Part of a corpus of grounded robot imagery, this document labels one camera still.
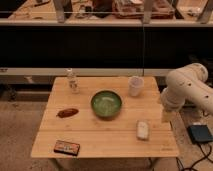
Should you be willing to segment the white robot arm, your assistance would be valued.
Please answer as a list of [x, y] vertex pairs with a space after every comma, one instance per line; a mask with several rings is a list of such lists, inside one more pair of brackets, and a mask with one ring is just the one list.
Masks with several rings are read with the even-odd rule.
[[166, 76], [167, 87], [160, 95], [163, 105], [162, 121], [170, 122], [186, 100], [213, 115], [213, 88], [205, 84], [207, 79], [208, 71], [200, 63], [170, 71]]

